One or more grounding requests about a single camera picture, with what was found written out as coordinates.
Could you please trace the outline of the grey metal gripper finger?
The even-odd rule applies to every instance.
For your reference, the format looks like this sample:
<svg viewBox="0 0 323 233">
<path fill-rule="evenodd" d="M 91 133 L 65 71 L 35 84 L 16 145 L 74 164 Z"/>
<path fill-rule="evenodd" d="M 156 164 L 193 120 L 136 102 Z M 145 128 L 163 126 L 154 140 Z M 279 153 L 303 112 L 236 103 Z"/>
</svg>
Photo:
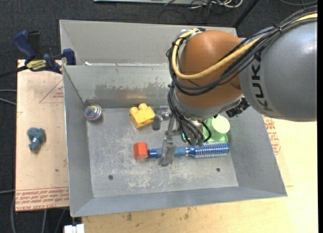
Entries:
<svg viewBox="0 0 323 233">
<path fill-rule="evenodd" d="M 160 130 L 162 121 L 163 121 L 163 116 L 161 114 L 156 114 L 152 122 L 152 129 L 154 131 Z"/>
<path fill-rule="evenodd" d="M 161 149 L 161 157 L 158 161 L 160 166 L 167 166 L 173 163 L 175 155 L 176 145 L 173 139 L 164 138 Z"/>
</svg>

